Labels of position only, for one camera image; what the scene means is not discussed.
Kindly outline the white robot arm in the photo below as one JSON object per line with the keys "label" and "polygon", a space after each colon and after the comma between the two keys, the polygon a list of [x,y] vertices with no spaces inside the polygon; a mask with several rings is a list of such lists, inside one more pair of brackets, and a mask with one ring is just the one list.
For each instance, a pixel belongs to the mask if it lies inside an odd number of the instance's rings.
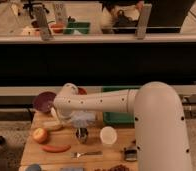
{"label": "white robot arm", "polygon": [[182,102],[163,82],[87,95],[67,83],[53,104],[64,118],[78,110],[130,113],[135,120],[138,171],[193,171]]}

